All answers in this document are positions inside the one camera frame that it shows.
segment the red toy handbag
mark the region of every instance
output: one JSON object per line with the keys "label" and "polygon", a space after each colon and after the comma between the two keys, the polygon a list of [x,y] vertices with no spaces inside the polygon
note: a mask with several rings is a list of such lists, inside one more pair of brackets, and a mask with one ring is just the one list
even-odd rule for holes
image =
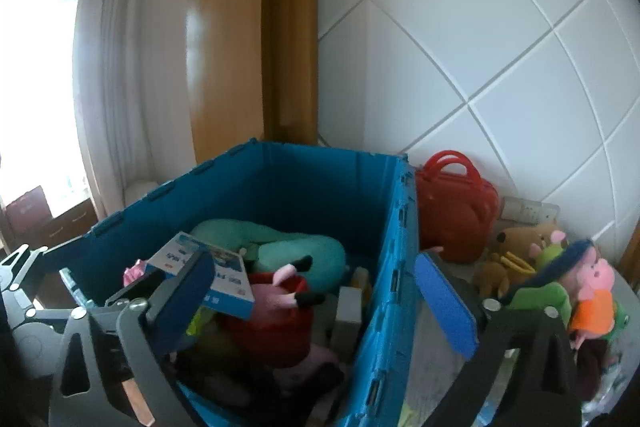
{"label": "red toy handbag", "polygon": [[[442,172],[460,164],[466,174]],[[448,263],[472,263],[482,254],[498,213],[498,193],[457,151],[434,154],[415,173],[420,248],[444,247]]]}

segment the cardboard box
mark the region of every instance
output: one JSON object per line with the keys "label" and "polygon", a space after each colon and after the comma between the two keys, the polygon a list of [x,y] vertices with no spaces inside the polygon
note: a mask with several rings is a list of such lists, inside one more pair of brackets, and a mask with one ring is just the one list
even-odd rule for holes
{"label": "cardboard box", "polygon": [[216,264],[216,277],[202,301],[203,306],[247,320],[254,306],[254,294],[239,254],[203,243],[188,233],[178,232],[148,260],[147,269],[154,266],[171,276],[178,275],[191,255],[200,250],[209,251]]}

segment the blue gripper pad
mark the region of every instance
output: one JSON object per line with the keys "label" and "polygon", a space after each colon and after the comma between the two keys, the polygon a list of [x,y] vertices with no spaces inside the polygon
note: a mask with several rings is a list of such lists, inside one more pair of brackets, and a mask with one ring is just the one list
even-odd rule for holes
{"label": "blue gripper pad", "polygon": [[[479,302],[475,302],[475,296],[460,295],[466,294],[465,289],[460,287],[462,284],[459,285],[443,265],[437,254],[419,254],[415,259],[415,282],[452,349],[469,360],[479,344],[478,319],[482,321],[483,315],[481,311],[481,315],[477,314],[480,308]],[[467,301],[469,306],[463,298],[471,299]]]}

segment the green plush toy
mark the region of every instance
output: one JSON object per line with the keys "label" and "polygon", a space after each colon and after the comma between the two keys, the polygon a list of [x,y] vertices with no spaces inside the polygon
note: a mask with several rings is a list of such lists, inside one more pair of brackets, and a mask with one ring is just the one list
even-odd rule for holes
{"label": "green plush toy", "polygon": [[558,310],[566,327],[571,318],[571,303],[569,302],[569,294],[558,282],[550,282],[540,288],[520,288],[516,291],[507,308],[510,310],[544,310],[548,306],[553,306]]}
{"label": "green plush toy", "polygon": [[564,248],[561,245],[552,244],[545,247],[535,258],[536,271],[541,271],[547,264],[558,257]]}
{"label": "green plush toy", "polygon": [[209,219],[195,227],[191,235],[210,245],[243,253],[247,270],[252,273],[275,272],[310,255],[313,258],[311,269],[300,275],[312,292],[331,292],[344,276],[344,248],[340,242],[325,235],[278,232],[235,219]]}
{"label": "green plush toy", "polygon": [[629,315],[626,313],[626,310],[618,301],[613,301],[613,329],[600,338],[607,342],[612,342],[618,336],[620,331],[624,330],[628,324]]}

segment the wooden door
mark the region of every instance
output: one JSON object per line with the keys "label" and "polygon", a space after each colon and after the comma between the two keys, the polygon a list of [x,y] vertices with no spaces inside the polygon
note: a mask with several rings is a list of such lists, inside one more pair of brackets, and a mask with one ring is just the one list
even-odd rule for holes
{"label": "wooden door", "polygon": [[315,144],[317,0],[188,0],[196,161],[251,137]]}

